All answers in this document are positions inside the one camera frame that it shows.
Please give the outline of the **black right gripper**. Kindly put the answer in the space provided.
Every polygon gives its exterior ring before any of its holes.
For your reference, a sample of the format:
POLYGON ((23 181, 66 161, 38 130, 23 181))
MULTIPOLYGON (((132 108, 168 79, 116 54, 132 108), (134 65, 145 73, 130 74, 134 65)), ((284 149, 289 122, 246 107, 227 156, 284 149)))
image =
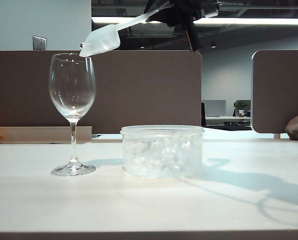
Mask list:
POLYGON ((169 7, 169 0, 149 0, 143 13, 158 10, 148 18, 148 22, 160 22, 169 27, 181 25, 191 52, 202 48, 194 21, 201 18, 212 18, 218 15, 217 0, 175 0, 169 7))

